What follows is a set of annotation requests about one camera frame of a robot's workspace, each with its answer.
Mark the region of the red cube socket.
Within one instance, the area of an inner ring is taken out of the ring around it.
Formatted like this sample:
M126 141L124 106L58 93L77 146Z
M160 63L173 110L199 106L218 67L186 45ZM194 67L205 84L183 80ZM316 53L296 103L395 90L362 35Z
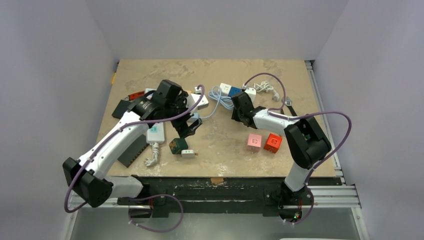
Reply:
M276 154L277 151L280 149L282 141L283 138L280 135L270 133L265 141L263 149Z

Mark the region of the dark green cube socket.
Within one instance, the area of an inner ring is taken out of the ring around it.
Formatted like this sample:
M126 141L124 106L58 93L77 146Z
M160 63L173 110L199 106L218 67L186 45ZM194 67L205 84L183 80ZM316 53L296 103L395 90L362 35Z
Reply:
M179 155L183 150L189 149L188 143L184 138L174 138L168 146L173 155Z

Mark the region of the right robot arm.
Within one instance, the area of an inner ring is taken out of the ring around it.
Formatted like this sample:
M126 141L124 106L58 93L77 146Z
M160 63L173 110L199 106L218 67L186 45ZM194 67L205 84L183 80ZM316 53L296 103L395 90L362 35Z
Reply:
M322 161L332 146L313 116L293 117L270 111L263 106L254 107L244 91L233 95L234 105L231 118L245 126L267 130L283 136L294 161L285 177L280 196L288 204L300 198L309 173L315 163Z

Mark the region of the white power strip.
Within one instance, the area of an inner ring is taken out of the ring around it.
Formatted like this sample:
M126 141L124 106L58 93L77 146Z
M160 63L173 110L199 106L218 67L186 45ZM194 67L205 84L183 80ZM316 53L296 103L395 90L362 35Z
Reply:
M148 144L163 144L165 142L164 123L155 123L146 133L146 142Z

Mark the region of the white adapter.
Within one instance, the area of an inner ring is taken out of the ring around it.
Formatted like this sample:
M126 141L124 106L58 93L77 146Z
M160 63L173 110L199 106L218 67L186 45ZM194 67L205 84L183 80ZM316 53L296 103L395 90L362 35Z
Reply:
M181 157L184 159L192 159L198 156L199 154L192 149L185 149L181 151Z

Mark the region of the dark blue cube socket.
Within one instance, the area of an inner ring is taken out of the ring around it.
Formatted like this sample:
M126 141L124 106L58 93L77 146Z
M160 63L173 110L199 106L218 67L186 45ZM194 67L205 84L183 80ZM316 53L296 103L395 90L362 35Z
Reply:
M238 88L238 87L234 87L234 86L232 86L232 87L230 88L229 92L228 92L228 96L229 96L229 97L232 97L232 96L234 96L234 95L236 95L236 94L240 93L241 91L242 91L242 89L241 89L241 88Z

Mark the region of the white cube socket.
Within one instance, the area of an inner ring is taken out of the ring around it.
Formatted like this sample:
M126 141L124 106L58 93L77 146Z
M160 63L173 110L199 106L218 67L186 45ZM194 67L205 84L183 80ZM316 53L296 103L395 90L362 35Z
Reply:
M226 83L221 83L219 85L219 88L220 88L221 95L222 96L225 96L225 97L228 97L229 96L229 93L231 91L232 86L229 85L229 84L226 84Z

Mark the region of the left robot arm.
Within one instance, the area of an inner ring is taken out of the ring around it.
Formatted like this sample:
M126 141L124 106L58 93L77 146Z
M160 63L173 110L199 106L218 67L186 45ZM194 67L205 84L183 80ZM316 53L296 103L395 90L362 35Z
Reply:
M162 80L156 90L131 101L118 123L88 152L78 159L66 159L62 165L68 185L64 210L73 213L81 208L69 208L71 192L78 194L84 205L89 204L93 208L109 198L130 198L138 205L146 203L149 191L135 177L111 177L107 174L118 157L157 123L171 122L182 139L194 135L202 120L198 119L191 125L187 124L187 120L204 97L205 87L200 84L198 89L198 100L189 103L189 94L179 84Z

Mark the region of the adjustable wrench red handle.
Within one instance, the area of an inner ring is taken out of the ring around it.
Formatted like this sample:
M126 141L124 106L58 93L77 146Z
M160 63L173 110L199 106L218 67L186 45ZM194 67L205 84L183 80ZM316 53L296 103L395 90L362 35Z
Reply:
M144 96L144 94L145 94L145 91L144 90L143 91L138 91L138 92L135 92L135 93L132 93L132 94L127 95L124 98L124 100L125 101L133 101L133 100L135 100L135 99L137 99L139 97Z

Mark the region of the pink cube socket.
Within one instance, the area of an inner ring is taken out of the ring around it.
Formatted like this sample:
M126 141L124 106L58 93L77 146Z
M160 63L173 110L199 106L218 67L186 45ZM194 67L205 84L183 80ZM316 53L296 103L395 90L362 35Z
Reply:
M258 134L250 133L247 138L246 149L253 153L260 151L262 147L262 136Z

